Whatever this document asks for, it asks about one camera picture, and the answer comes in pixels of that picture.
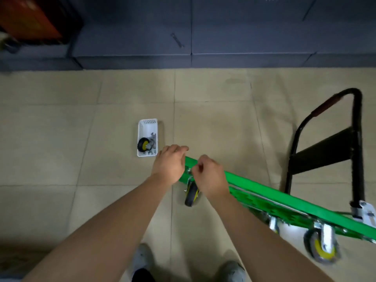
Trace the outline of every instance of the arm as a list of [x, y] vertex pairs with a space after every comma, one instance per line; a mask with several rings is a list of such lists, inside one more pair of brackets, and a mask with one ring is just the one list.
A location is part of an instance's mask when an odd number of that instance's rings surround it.
[[252, 281], [332, 282], [230, 194], [221, 165], [203, 155], [192, 172], [198, 188], [219, 214]]
[[144, 183], [78, 228], [24, 281], [119, 281], [163, 196], [183, 174], [187, 150], [164, 147]]

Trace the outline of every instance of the forearm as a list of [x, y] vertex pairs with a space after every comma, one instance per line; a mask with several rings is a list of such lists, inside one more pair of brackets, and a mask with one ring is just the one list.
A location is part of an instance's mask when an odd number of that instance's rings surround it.
[[149, 177], [72, 233], [25, 281], [119, 281], [168, 188]]
[[209, 199], [253, 282], [332, 282], [230, 194]]

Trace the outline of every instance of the beige tiled floor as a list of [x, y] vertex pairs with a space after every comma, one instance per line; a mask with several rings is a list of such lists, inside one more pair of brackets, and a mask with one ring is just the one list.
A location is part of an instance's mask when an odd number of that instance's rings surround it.
[[[294, 130], [341, 89], [364, 94], [366, 199], [376, 204], [376, 69], [196, 69], [20, 72], [0, 75], [0, 243], [51, 248], [140, 184], [153, 158], [136, 156], [137, 123], [157, 118], [160, 146], [186, 144], [225, 169], [278, 188]], [[345, 128], [344, 99], [304, 129], [298, 149]], [[350, 163], [294, 177], [292, 195], [348, 211]], [[169, 191], [145, 234], [159, 280], [207, 281], [237, 259], [218, 215], [201, 197]], [[304, 229], [281, 236], [306, 254]], [[376, 280], [376, 245], [339, 238], [342, 257], [322, 267], [336, 281]], [[128, 281], [125, 273], [122, 281]]]

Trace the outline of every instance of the dark pants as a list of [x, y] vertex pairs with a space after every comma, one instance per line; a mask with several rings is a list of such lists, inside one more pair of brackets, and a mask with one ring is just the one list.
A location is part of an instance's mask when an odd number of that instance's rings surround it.
[[134, 273], [132, 282], [155, 282], [155, 280], [148, 270], [141, 268]]

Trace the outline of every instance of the hand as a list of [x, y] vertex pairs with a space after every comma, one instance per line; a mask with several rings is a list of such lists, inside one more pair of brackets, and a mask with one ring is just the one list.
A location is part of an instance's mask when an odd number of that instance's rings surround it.
[[154, 161], [152, 175], [157, 176], [163, 183], [171, 186], [183, 175], [185, 169], [185, 154], [189, 150], [187, 146], [173, 144], [165, 146]]
[[197, 187], [208, 199], [230, 194], [223, 166], [207, 155], [200, 156], [192, 167]]

